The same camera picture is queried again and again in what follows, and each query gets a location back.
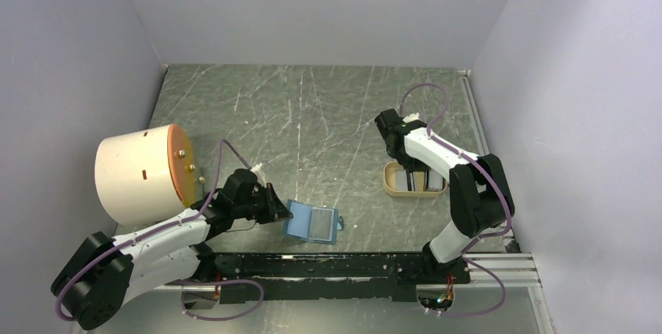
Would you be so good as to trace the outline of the blue leather card holder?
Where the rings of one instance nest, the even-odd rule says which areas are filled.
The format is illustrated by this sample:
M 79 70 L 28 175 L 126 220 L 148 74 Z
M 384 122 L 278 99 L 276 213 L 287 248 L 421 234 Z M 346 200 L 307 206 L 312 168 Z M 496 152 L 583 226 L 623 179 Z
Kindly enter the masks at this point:
M 283 225 L 283 234 L 308 243 L 336 243 L 337 233 L 343 231 L 344 220 L 335 208 L 317 207 L 288 200 L 292 217 Z

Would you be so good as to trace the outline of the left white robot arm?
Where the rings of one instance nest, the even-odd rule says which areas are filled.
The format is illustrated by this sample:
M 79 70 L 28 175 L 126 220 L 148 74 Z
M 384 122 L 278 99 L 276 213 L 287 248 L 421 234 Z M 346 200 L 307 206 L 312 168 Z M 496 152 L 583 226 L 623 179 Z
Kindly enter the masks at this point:
M 251 170 L 236 169 L 223 187 L 170 219 L 122 236 L 88 236 L 51 285 L 55 312 L 91 330 L 161 285 L 226 282 L 207 242 L 238 219 L 269 224 L 292 216 L 271 183 L 261 183 Z

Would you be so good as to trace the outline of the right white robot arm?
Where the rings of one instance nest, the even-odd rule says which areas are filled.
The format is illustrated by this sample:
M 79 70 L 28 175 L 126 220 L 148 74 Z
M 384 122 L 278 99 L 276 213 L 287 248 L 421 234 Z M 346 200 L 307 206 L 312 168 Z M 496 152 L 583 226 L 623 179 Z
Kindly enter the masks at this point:
M 387 154 L 406 170 L 433 171 L 448 183 L 450 222 L 424 246 L 430 256 L 421 263 L 423 276 L 441 282 L 451 262 L 488 229 L 505 225 L 508 232 L 514 203 L 501 160 L 494 154 L 477 155 L 444 140 L 416 114 L 400 116 L 393 108 L 380 112 L 374 123 Z

